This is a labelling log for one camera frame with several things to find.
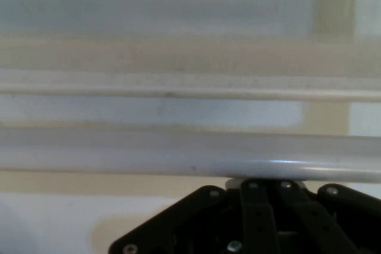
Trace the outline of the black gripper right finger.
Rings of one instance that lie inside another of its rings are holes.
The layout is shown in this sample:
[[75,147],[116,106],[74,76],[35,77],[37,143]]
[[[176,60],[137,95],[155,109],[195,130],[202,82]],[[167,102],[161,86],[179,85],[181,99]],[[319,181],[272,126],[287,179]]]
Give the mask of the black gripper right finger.
[[269,182],[270,253],[380,253],[380,199],[340,184]]

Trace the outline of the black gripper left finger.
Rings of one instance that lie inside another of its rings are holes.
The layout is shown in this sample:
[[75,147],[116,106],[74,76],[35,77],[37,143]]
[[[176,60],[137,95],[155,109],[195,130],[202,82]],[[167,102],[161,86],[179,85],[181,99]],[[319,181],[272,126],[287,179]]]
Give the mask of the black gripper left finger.
[[117,239],[109,253],[278,253],[266,185],[204,186]]

